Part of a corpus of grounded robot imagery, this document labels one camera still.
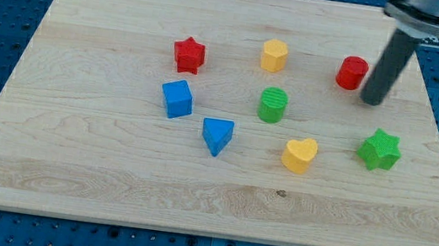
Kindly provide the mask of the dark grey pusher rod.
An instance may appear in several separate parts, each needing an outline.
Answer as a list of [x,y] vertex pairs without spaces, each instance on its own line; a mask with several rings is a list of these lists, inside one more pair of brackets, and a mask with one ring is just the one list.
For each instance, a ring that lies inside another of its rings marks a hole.
[[377,106],[384,101],[419,44],[420,39],[407,35],[401,29],[393,32],[372,74],[362,87],[362,102]]

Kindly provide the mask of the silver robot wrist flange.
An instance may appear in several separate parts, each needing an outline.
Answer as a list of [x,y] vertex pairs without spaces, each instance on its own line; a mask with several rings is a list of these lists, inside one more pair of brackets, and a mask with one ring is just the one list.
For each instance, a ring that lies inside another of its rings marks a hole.
[[439,0],[387,0],[383,12],[413,38],[439,39]]

